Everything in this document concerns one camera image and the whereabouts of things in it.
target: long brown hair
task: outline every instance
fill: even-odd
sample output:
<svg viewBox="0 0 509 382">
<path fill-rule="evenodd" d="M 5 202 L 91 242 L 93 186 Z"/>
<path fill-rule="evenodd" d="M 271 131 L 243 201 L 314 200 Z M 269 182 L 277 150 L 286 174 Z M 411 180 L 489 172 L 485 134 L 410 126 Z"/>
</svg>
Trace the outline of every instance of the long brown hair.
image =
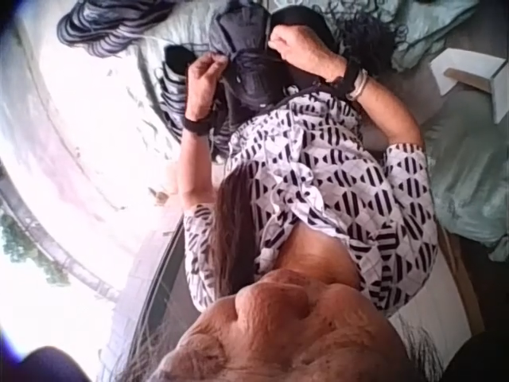
<svg viewBox="0 0 509 382">
<path fill-rule="evenodd" d="M 252 179 L 249 163 L 238 166 L 217 192 L 211 253 L 220 297 L 235 294 L 255 280 L 258 245 L 251 210 Z"/>
</svg>

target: silver bracelet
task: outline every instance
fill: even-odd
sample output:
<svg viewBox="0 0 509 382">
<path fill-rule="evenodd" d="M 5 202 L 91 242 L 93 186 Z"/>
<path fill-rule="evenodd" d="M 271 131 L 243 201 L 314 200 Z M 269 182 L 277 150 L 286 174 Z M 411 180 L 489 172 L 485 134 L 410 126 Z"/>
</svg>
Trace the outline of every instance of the silver bracelet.
<svg viewBox="0 0 509 382">
<path fill-rule="evenodd" d="M 369 75 L 364 69 L 360 69 L 359 75 L 356 78 L 355 82 L 355 90 L 350 94 L 347 94 L 347 99 L 349 101 L 355 101 L 363 94 L 364 88 L 366 87 L 367 81 L 369 80 Z"/>
</svg>

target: skin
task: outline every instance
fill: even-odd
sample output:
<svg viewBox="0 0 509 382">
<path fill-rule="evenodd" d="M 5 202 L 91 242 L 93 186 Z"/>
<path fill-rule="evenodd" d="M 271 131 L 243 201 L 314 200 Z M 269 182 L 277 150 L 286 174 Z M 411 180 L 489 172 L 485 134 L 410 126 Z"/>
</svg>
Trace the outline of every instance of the skin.
<svg viewBox="0 0 509 382">
<path fill-rule="evenodd" d="M 311 29 L 274 28 L 269 46 L 290 64 L 327 81 L 346 61 Z M 224 57 L 201 57 L 188 73 L 186 116 L 210 111 Z M 369 79 L 359 105 L 389 143 L 422 144 L 401 101 Z M 184 131 L 178 186 L 185 209 L 214 202 L 206 138 Z M 153 380 L 405 380 L 409 361 L 388 320 L 359 292 L 359 275 L 339 240 L 297 224 L 276 269 L 205 310 L 162 361 Z"/>
</svg>

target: black watch strap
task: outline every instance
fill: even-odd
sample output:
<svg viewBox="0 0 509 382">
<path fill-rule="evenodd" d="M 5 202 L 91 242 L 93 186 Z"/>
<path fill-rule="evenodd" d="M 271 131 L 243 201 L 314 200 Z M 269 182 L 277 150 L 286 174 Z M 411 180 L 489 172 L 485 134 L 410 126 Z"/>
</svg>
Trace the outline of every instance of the black watch strap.
<svg viewBox="0 0 509 382">
<path fill-rule="evenodd" d="M 330 84 L 339 98 L 344 99 L 346 95 L 352 93 L 356 89 L 356 80 L 359 73 L 360 63 L 357 60 L 348 60 L 344 76 L 336 78 Z"/>
<path fill-rule="evenodd" d="M 192 121 L 184 117 L 184 129 L 199 136 L 208 135 L 208 132 L 212 129 L 211 115 L 212 113 L 199 121 Z"/>
</svg>

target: woman's hand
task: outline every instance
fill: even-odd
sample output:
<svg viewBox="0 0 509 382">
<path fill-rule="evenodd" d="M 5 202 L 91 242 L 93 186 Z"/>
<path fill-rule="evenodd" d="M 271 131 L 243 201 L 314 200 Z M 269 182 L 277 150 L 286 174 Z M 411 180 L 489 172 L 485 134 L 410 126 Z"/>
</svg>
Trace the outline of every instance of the woman's hand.
<svg viewBox="0 0 509 382">
<path fill-rule="evenodd" d="M 329 81 L 346 68 L 345 59 L 331 52 L 307 26 L 277 25 L 270 34 L 269 46 L 289 64 Z"/>
<path fill-rule="evenodd" d="M 185 118 L 198 121 L 208 116 L 217 83 L 227 65 L 228 59 L 225 56 L 207 53 L 189 66 Z"/>
</svg>

